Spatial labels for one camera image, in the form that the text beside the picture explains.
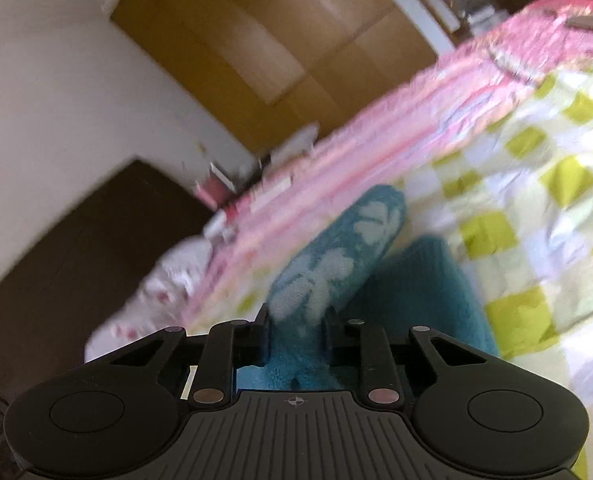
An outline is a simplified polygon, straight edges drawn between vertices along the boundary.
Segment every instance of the circular pad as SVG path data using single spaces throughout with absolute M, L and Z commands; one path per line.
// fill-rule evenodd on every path
M 468 403 L 467 411 L 484 428 L 505 433 L 529 430 L 543 417 L 541 404 L 529 395 L 513 390 L 478 394 Z
M 123 415 L 125 404 L 106 392 L 77 392 L 61 397 L 50 410 L 59 428 L 71 433 L 92 433 L 109 428 Z
M 179 402 L 140 367 L 98 367 L 43 383 L 10 405 L 5 436 L 23 468 L 98 478 L 159 453 L 179 424 Z
M 501 476 L 571 466 L 589 430 L 570 391 L 503 362 L 445 368 L 416 400 L 412 419 L 439 455 Z

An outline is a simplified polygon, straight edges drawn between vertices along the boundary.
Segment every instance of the crosshair marking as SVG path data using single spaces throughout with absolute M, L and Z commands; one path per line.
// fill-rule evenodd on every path
M 301 397 L 294 396 L 294 397 L 290 397 L 285 402 L 287 402 L 288 404 L 291 404 L 294 407 L 297 407 L 297 406 L 301 406 L 301 404 L 303 404 L 304 402 L 307 402 L 307 400 L 302 399 Z

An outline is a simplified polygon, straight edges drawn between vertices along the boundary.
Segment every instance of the metal screw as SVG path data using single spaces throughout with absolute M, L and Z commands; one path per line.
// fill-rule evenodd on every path
M 377 388 L 368 394 L 368 399 L 377 404 L 393 404 L 399 400 L 399 394 L 390 388 Z
M 224 399 L 224 393 L 216 388 L 203 388 L 194 392 L 193 399 L 201 404 L 214 404 Z

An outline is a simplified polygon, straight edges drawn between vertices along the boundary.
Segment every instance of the checkered bedspread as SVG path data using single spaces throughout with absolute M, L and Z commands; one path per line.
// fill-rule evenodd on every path
M 593 71 L 550 74 L 470 145 L 397 184 L 409 223 L 396 246 L 448 240 L 502 357 L 586 405 L 577 472 L 593 479 Z

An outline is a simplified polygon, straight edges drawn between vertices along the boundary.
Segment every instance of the bed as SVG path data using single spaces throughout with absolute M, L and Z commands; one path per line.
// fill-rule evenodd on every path
M 392 251 L 428 232 L 447 240 L 502 357 L 586 405 L 576 472 L 593 479 L 593 32 L 565 24 L 590 12 L 593 0 L 531 4 L 273 173 L 224 212 L 234 236 L 166 322 L 198 334 L 254 319 L 295 254 L 390 184 L 409 210 Z M 87 358 L 156 329 L 147 310 L 134 315 L 143 299 L 97 330 Z

